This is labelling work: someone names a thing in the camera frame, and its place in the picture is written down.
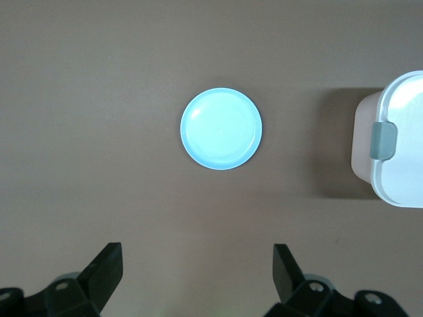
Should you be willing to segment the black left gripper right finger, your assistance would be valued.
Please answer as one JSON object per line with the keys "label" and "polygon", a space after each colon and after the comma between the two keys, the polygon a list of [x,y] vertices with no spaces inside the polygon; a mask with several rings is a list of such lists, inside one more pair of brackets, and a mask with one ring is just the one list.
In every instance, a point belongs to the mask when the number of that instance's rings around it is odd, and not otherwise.
{"label": "black left gripper right finger", "polygon": [[273,247],[272,277],[281,317],[324,317],[328,312],[332,288],[316,275],[305,275],[285,244]]}

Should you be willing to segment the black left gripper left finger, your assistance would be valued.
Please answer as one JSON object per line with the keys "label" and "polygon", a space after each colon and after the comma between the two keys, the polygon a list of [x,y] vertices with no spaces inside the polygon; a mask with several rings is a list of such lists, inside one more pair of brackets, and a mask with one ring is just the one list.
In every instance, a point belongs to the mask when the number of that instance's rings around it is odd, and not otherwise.
{"label": "black left gripper left finger", "polygon": [[111,242],[76,278],[58,279],[44,290],[48,317],[100,317],[122,276],[122,244]]}

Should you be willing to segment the brown table mat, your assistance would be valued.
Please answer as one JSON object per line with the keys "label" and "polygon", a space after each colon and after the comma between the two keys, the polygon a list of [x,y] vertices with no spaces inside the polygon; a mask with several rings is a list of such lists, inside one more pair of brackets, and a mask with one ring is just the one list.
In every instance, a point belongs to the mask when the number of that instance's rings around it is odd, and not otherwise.
{"label": "brown table mat", "polygon": [[[0,288],[27,295],[120,242],[103,317],[262,317],[272,249],[347,297],[423,317],[423,209],[350,167],[356,106],[423,69],[423,0],[0,0]],[[254,156],[193,161],[211,88],[262,118]]]}

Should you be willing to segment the light blue round plate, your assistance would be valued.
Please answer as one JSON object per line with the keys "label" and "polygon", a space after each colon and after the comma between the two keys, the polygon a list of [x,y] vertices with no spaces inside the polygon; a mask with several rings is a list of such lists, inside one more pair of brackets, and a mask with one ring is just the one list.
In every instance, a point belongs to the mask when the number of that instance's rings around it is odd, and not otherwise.
{"label": "light blue round plate", "polygon": [[212,170],[231,170],[251,159],[262,139],[255,103],[232,88],[211,88],[184,109],[180,138],[189,157]]}

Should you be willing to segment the white lidded box grey latches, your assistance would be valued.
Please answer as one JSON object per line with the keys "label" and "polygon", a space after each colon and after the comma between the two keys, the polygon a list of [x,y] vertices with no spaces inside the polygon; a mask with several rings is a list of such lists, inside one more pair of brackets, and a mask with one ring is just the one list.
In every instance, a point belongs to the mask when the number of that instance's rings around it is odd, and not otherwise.
{"label": "white lidded box grey latches", "polygon": [[423,70],[358,104],[351,167],[386,203],[423,209]]}

